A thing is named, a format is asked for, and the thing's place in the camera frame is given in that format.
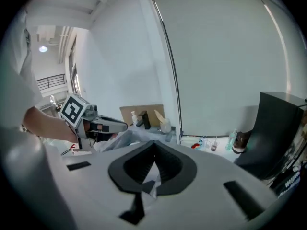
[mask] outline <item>window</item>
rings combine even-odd
[[[71,53],[69,55],[69,69],[70,69],[70,76],[71,76],[72,91],[78,95],[81,95],[79,80],[78,80],[78,73],[77,73],[75,52],[76,52],[76,39],[73,42],[73,45],[71,47]]]

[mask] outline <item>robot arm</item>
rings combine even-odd
[[[78,137],[79,148],[93,150],[90,139],[108,140],[115,133],[124,132],[128,125],[122,121],[98,114],[97,105],[92,105],[77,94],[70,94],[60,112]],[[89,122],[89,130],[84,129],[84,122]]]

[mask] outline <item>person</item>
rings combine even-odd
[[[30,34],[26,9],[22,8],[8,28],[0,47],[0,127],[23,124],[33,134],[77,143],[77,137],[64,119],[48,116],[35,105],[42,95],[31,68]]]

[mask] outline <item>bottle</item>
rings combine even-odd
[[[218,142],[217,142],[217,137],[215,138],[214,143],[211,145],[211,151],[215,151],[217,148]]]
[[[138,123],[138,117],[135,114],[135,111],[132,111],[132,121],[133,121],[133,125],[136,126],[136,124]]]
[[[226,150],[231,150],[235,141],[236,141],[236,129],[234,129],[234,131],[229,135],[229,140],[226,145]]]

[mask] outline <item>white sleeve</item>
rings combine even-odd
[[[0,47],[0,125],[18,127],[26,111],[38,104],[42,95],[31,70],[31,51],[22,14],[6,31]]]
[[[43,96],[38,88],[33,70],[32,70],[32,54],[29,52],[20,71],[20,76],[24,79],[25,84],[32,90],[33,97],[31,99],[32,106],[38,104]]]

